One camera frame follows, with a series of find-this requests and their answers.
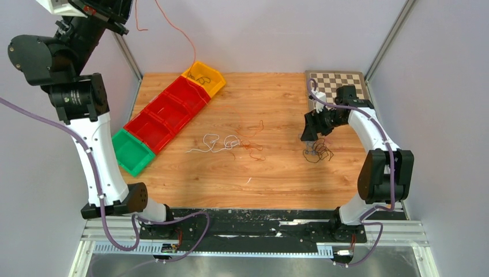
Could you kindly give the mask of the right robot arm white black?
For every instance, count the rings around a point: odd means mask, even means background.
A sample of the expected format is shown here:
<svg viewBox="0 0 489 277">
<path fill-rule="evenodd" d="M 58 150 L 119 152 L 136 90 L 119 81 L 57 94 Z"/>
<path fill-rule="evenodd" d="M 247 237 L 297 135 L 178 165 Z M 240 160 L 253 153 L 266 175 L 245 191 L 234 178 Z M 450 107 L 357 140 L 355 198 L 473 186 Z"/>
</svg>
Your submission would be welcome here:
<svg viewBox="0 0 489 277">
<path fill-rule="evenodd" d="M 301 141 L 317 141 L 319 136 L 348 125 L 366 152 L 356 194 L 336 208 L 329 225 L 332 238 L 343 241 L 352 234 L 352 226 L 360 226 L 375 211 L 392 211 L 397 202 L 408 198 L 415 157 L 389 137 L 372 102 L 358 98 L 354 86 L 339 87 L 332 104 L 317 87 L 308 88 L 308 94 L 315 104 L 304 115 Z"/>
</svg>

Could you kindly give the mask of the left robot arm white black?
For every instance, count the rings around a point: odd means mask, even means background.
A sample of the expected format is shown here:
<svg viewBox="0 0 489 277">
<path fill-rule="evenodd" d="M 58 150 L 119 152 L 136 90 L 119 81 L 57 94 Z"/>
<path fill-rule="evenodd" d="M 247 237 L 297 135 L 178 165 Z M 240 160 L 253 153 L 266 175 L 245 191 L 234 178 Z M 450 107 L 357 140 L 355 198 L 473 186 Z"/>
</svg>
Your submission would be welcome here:
<svg viewBox="0 0 489 277">
<path fill-rule="evenodd" d="M 7 53 L 26 82 L 44 91 L 58 122 L 53 126 L 71 135 L 88 188 L 84 219 L 107 215 L 138 215 L 155 222 L 162 239 L 176 232 L 166 205 L 148 196 L 145 184 L 127 184 L 119 170 L 110 132 L 110 108 L 100 73 L 82 73 L 105 31 L 127 34 L 132 1 L 41 1 L 60 17 L 53 36 L 18 35 Z"/>
</svg>

